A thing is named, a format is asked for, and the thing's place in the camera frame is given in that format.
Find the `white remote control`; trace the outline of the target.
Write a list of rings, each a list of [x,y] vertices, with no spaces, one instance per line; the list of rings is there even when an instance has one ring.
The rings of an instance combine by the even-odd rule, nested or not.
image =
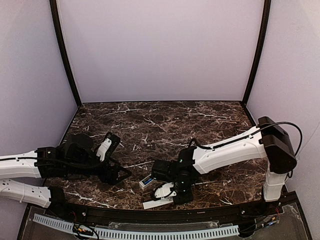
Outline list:
[[[145,177],[144,179],[142,179],[140,182],[139,182],[139,186],[142,190],[144,190],[145,188],[147,188],[151,183],[153,182],[153,179],[148,176],[148,177]]]

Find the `grey remote battery cover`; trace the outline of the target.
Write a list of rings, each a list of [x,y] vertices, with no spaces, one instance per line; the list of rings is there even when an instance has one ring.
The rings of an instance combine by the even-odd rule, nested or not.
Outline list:
[[[171,204],[173,202],[174,202],[173,198],[170,197],[165,199],[146,201],[146,202],[143,202],[142,205],[144,210],[148,210],[148,209],[160,207],[163,205]]]

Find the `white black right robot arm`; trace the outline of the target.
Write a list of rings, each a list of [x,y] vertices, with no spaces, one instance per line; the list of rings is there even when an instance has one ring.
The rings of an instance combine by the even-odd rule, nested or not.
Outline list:
[[[192,184],[209,172],[252,159],[268,159],[262,199],[275,202],[280,199],[288,174],[297,166],[297,151],[289,134],[268,116],[259,118],[258,125],[234,137],[201,145],[193,138],[182,149],[177,160],[155,160],[151,178],[162,185],[152,194],[156,203],[172,201],[185,204],[193,201]]]

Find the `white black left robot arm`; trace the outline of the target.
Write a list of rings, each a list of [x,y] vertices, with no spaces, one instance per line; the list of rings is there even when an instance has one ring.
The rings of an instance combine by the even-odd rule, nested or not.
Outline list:
[[[64,143],[56,147],[40,147],[26,153],[1,156],[0,195],[49,208],[66,201],[63,189],[29,185],[16,179],[96,176],[102,183],[114,186],[132,175],[130,170],[111,157],[120,141],[117,135],[108,132],[100,146],[94,149],[93,139],[78,133],[69,135]]]

